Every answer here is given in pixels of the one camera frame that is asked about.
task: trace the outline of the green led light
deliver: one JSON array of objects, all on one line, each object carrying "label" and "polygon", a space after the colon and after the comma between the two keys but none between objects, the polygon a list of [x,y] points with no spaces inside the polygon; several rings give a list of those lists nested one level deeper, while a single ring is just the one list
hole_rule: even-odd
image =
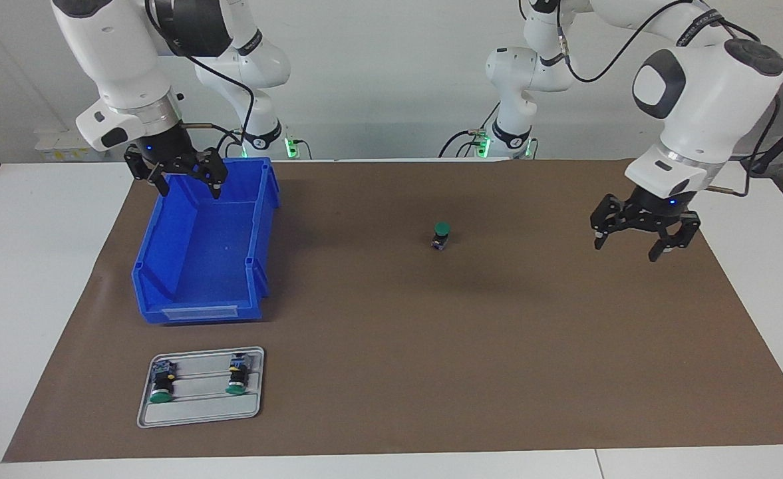
[{"label": "green led light", "polygon": [[285,151],[288,158],[299,158],[299,148],[290,138],[285,138]]},{"label": "green led light", "polygon": [[492,139],[486,137],[485,142],[480,143],[480,147],[477,148],[477,156],[480,158],[488,158],[489,147],[492,145]]}]

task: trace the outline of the cable connector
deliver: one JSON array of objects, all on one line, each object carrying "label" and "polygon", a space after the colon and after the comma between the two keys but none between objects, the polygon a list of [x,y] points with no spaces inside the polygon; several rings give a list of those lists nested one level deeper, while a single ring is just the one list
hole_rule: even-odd
[{"label": "cable connector", "polygon": [[312,155],[312,153],[311,153],[311,145],[309,145],[309,143],[306,142],[306,140],[295,139],[295,140],[293,140],[293,144],[294,145],[305,145],[305,148],[307,150],[309,150],[309,160],[314,160],[315,159],[315,155]]},{"label": "cable connector", "polygon": [[734,191],[732,188],[723,188],[723,187],[715,187],[713,185],[708,186],[707,191],[710,191],[711,193],[721,193],[721,194],[731,194],[731,195],[737,195],[737,192]]},{"label": "cable connector", "polygon": [[565,31],[562,27],[556,27],[556,36],[559,39],[559,51],[564,55],[565,61],[568,63],[568,38],[565,36]]},{"label": "cable connector", "polygon": [[483,130],[483,128],[474,130],[473,137],[474,140],[471,143],[477,146],[477,156],[487,158],[489,156],[489,148],[492,146],[492,139],[489,137],[488,131]]}]

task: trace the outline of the blue plastic bin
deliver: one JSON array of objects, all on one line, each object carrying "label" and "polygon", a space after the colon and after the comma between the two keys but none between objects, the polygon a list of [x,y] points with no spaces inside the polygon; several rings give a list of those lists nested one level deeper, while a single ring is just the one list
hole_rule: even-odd
[{"label": "blue plastic bin", "polygon": [[219,200],[187,176],[167,178],[132,279],[151,324],[261,319],[279,185],[267,158],[228,158]]}]

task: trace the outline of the white table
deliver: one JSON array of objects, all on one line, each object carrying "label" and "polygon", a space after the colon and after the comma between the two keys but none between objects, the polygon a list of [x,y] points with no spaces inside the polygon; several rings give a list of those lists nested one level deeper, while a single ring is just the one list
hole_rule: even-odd
[{"label": "white table", "polygon": [[[739,188],[729,164],[717,183]],[[0,460],[89,278],[130,187],[124,164],[20,164],[0,170]],[[702,231],[783,370],[783,196],[769,181],[746,199],[702,193]],[[571,479],[783,477],[783,446],[190,458],[0,464],[0,477],[224,476]]]}]

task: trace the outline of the white wall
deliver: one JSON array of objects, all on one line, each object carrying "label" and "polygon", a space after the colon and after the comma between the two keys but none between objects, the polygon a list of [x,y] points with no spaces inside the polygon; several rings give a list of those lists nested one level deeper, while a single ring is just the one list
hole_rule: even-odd
[{"label": "white wall", "polygon": [[[96,89],[63,42],[49,1],[0,0],[0,39],[60,122],[74,125]],[[783,54],[783,0],[710,3]],[[293,63],[291,82],[270,92],[279,115],[322,158],[436,155],[450,134],[479,126],[494,106],[497,95],[483,71],[489,52],[523,45],[515,0],[253,0],[252,7],[267,39]],[[597,72],[628,36],[595,15],[581,15],[570,34],[577,69]],[[537,94],[540,157],[621,158],[645,151],[660,125],[635,107],[631,81],[641,61],[665,46],[644,36],[601,82]],[[187,61],[162,64],[176,91],[187,95],[185,119],[238,124],[226,102],[196,82]],[[0,128],[13,133],[0,140],[1,159],[31,160],[35,140],[26,130],[45,125],[15,112],[14,90],[0,81]]]}]

